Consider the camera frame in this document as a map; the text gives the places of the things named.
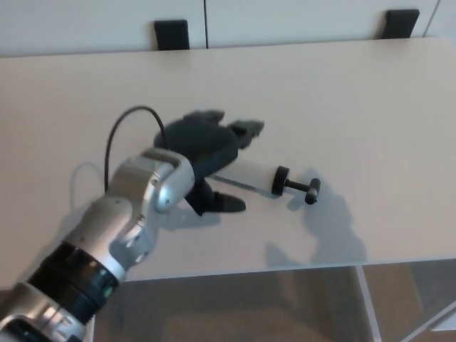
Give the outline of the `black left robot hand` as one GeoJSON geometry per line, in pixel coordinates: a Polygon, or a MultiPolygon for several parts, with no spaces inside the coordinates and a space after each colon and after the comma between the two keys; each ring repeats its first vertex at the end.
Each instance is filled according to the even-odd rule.
{"type": "Polygon", "coordinates": [[[239,151],[259,136],[264,121],[236,120],[222,125],[223,118],[221,110],[197,110],[167,124],[165,133],[158,133],[153,141],[154,147],[176,152],[190,162],[195,183],[185,200],[199,216],[246,210],[242,199],[213,191],[206,178],[233,163],[239,151]]]}

